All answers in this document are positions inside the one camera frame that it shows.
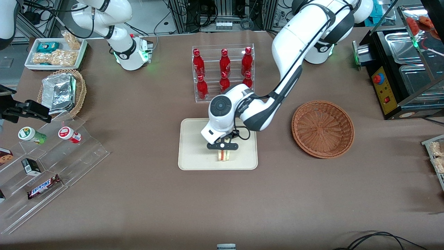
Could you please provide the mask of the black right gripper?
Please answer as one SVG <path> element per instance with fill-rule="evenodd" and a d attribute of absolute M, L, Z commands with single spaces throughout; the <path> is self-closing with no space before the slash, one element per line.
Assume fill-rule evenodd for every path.
<path fill-rule="evenodd" d="M 51 123 L 51 115 L 49 115 L 49 108 L 37 103 L 36 101 L 26 100 L 19 102 L 15 100 L 3 100 L 0 103 L 1 119 L 17 123 L 19 117 L 34 118 L 45 123 Z"/>

